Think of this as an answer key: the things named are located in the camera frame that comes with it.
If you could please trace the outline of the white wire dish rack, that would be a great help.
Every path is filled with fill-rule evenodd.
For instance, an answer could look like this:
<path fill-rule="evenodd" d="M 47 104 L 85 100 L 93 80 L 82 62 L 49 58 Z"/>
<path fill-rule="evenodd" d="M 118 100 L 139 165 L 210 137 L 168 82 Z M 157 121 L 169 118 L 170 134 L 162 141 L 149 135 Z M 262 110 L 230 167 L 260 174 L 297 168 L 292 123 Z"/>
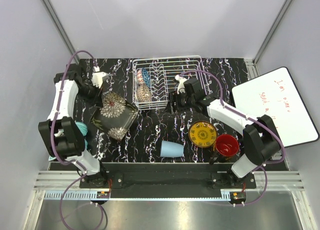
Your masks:
<path fill-rule="evenodd" d="M 137 70 L 141 68 L 147 69 L 150 76 L 150 102 L 138 102 L 136 96 L 140 86 L 136 75 Z M 165 108 L 169 101 L 169 92 L 176 91 L 179 84 L 175 76 L 184 72 L 189 72 L 183 75 L 184 78 L 199 80 L 204 92 L 208 93 L 210 90 L 208 78 L 201 72 L 204 69 L 203 59 L 199 55 L 137 58 L 132 62 L 132 102 L 142 111 Z"/>

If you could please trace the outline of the beige patterned bowl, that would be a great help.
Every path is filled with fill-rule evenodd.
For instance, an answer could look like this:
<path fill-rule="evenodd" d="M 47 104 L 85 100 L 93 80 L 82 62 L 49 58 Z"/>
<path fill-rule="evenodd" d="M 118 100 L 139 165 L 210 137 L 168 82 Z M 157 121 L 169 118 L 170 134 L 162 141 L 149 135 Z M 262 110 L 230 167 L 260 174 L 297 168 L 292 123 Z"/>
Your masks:
<path fill-rule="evenodd" d="M 151 91 L 146 84 L 140 85 L 136 90 L 136 97 L 139 103 L 148 103 L 151 101 Z"/>

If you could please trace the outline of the black floral square plate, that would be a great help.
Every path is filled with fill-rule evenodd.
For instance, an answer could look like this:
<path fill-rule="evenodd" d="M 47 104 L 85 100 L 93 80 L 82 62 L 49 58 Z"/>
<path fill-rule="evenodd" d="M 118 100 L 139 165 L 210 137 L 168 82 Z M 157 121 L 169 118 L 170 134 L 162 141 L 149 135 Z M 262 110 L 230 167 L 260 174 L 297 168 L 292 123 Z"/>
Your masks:
<path fill-rule="evenodd" d="M 102 95 L 102 107 L 90 118 L 90 122 L 114 140 L 121 141 L 138 116 L 136 106 L 115 92 Z"/>

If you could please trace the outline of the blue patterned bowl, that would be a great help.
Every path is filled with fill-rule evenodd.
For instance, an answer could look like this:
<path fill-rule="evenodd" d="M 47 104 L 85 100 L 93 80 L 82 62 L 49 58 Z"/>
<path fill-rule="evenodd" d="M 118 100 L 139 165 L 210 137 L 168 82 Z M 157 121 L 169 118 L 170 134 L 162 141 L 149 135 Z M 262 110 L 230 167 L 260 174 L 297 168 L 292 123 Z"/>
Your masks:
<path fill-rule="evenodd" d="M 146 68 L 137 70 L 136 79 L 139 86 L 146 85 L 148 88 L 151 86 L 150 74 Z"/>

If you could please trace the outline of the light blue plastic cup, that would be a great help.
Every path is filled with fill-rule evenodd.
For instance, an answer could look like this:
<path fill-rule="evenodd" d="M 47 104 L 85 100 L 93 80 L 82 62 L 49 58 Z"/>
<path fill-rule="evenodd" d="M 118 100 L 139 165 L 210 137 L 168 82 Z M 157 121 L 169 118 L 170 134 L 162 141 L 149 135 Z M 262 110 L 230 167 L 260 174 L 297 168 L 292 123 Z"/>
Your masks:
<path fill-rule="evenodd" d="M 162 158 L 179 158 L 184 154 L 184 146 L 175 142 L 161 142 L 160 157 Z"/>

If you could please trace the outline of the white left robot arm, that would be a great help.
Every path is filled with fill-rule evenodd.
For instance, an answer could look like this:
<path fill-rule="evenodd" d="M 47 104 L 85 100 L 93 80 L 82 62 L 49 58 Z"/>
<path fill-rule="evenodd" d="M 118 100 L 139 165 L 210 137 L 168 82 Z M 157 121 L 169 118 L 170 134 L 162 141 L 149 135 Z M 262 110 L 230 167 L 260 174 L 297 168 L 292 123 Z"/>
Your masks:
<path fill-rule="evenodd" d="M 66 72 L 55 75 L 53 106 L 47 120 L 38 124 L 38 131 L 51 157 L 63 165 L 75 165 L 95 187 L 103 188 L 108 176 L 88 151 L 87 129 L 81 130 L 73 115 L 78 96 L 94 107 L 102 106 L 102 85 L 108 75 L 95 66 L 92 78 L 86 80 L 82 71 L 80 65 L 72 63 Z"/>

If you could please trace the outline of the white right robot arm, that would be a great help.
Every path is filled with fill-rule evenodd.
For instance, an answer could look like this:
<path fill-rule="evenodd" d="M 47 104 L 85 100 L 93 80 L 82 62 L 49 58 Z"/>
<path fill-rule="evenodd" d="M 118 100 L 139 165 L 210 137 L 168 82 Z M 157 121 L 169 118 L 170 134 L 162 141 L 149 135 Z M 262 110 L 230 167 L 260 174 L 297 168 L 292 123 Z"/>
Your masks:
<path fill-rule="evenodd" d="M 183 112 L 194 109 L 208 118 L 217 119 L 241 134 L 244 154 L 231 166 L 227 175 L 228 185 L 239 188 L 245 176 L 266 163 L 284 148 L 273 119 L 268 115 L 251 117 L 237 108 L 206 94 L 196 78 L 175 76 L 177 88 L 169 92 L 167 110 Z"/>

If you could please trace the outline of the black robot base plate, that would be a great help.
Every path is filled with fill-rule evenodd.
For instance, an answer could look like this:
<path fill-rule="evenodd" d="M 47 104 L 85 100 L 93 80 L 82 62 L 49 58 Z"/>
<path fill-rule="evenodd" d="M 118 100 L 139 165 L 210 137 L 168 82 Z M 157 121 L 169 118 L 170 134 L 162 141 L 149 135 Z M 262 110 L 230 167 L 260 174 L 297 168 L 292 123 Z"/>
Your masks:
<path fill-rule="evenodd" d="M 236 178 L 230 163 L 124 163 L 104 162 L 108 180 L 89 177 L 81 189 L 111 187 L 114 199 L 211 200 L 223 199 L 223 190 L 253 190 L 257 178 L 252 173 Z"/>

